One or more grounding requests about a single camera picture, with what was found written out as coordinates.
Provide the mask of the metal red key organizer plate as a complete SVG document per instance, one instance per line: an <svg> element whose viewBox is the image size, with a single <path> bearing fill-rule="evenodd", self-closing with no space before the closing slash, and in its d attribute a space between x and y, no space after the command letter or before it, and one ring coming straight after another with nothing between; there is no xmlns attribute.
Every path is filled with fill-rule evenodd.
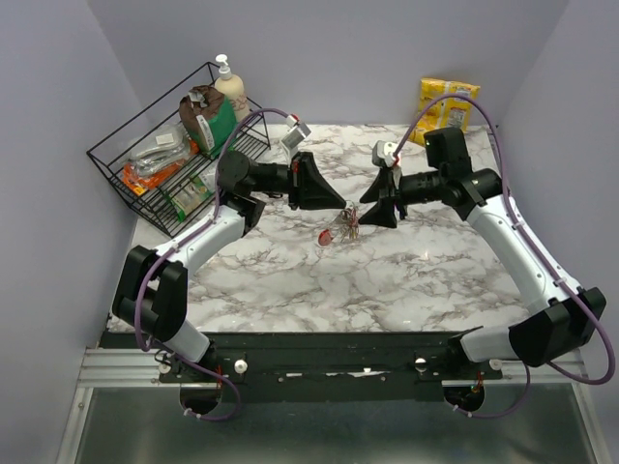
<svg viewBox="0 0 619 464"><path fill-rule="evenodd" d="M317 238L321 247L327 247L335 239L355 241L359 238L358 209L353 203L348 203L337 216L323 229Z"/></svg>

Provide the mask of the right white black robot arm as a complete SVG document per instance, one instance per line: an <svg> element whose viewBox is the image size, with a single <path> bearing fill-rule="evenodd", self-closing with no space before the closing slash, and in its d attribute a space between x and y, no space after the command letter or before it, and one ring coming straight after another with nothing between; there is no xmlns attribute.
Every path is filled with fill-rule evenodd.
<svg viewBox="0 0 619 464"><path fill-rule="evenodd" d="M461 130L432 130L425 148L430 170L404 175L395 144L374 145L372 162L379 171L362 195L362 202L372 207L360 223L395 228L408 205L441 202L451 207L490 246L529 312L511 326L473 329L453 338L453 349L444 358L447 371L464 379L480 362L493 359L539 367L587 343L606 306L602 291L582 287L554 258L540 258L544 247L515 201L504 199L499 175L490 168L473 169Z"/></svg>

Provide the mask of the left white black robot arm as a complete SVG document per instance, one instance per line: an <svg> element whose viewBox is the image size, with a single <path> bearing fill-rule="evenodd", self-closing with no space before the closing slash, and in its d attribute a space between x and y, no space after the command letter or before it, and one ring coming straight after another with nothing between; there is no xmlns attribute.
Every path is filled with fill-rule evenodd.
<svg viewBox="0 0 619 464"><path fill-rule="evenodd" d="M320 174L313 154L299 152L289 164L261 163L238 151L217 165L220 196L213 213L153 249L135 246L127 255L112 303L113 314L176 353L195 382L215 367L211 342L187 319L189 279L224 247L245 237L265 208L258 192L284 194L292 210L341 210L345 200Z"/></svg>

